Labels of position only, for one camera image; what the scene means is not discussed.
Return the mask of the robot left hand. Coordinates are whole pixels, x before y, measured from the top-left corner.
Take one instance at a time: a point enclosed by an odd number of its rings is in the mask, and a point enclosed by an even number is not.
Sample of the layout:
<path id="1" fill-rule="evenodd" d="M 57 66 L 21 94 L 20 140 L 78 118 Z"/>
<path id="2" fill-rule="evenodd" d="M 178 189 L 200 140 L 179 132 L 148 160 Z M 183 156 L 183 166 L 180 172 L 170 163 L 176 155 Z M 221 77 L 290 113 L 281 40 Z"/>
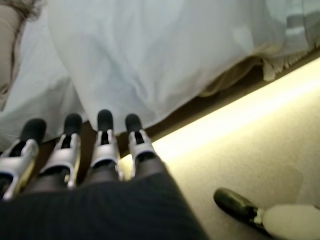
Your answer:
<path id="1" fill-rule="evenodd" d="M 134 177 L 117 179 L 111 163 L 91 169 L 74 190 L 36 186 L 0 204 L 3 240 L 206 240 L 208 235 L 140 118 L 125 119 Z"/>

